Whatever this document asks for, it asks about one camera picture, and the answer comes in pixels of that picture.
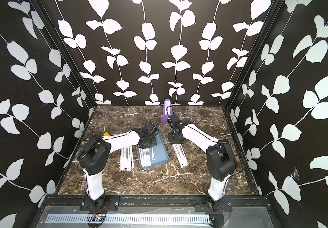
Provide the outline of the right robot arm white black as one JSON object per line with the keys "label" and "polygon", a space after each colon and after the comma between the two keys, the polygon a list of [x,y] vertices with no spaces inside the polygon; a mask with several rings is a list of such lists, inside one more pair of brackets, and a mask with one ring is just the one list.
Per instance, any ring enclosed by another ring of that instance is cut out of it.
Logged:
{"label": "right robot arm white black", "polygon": [[180,120],[175,114],[169,116],[168,123],[172,128],[168,134],[170,144],[180,145],[190,140],[206,153],[208,171],[212,176],[206,193],[207,207],[212,211],[224,210],[229,205],[226,187],[237,168],[231,144],[226,139],[208,135],[189,120]]}

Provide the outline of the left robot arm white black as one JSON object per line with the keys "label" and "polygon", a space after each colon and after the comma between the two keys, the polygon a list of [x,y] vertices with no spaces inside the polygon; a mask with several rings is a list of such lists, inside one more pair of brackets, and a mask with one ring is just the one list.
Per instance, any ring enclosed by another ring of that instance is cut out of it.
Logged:
{"label": "left robot arm white black", "polygon": [[155,137],[158,133],[158,127],[148,122],[141,128],[119,135],[91,136],[78,156],[79,165],[86,178],[87,196],[97,201],[104,195],[102,171],[112,152],[127,146],[137,145],[142,149],[154,147],[157,145]]}

